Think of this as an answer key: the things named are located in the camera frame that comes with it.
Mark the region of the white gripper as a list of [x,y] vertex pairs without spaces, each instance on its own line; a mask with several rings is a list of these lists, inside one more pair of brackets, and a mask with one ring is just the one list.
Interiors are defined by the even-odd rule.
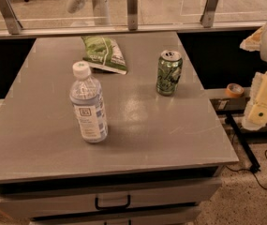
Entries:
[[[244,39],[240,48],[249,52],[258,51],[262,31],[263,26]],[[255,74],[250,90],[250,105],[247,119],[257,126],[265,126],[267,124],[267,71],[264,74],[260,72]]]

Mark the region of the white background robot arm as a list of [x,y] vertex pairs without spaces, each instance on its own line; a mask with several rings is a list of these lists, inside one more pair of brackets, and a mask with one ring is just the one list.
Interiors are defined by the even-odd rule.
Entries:
[[[85,7],[87,0],[67,0],[67,12],[76,13]],[[91,0],[95,25],[111,25],[109,0]]]

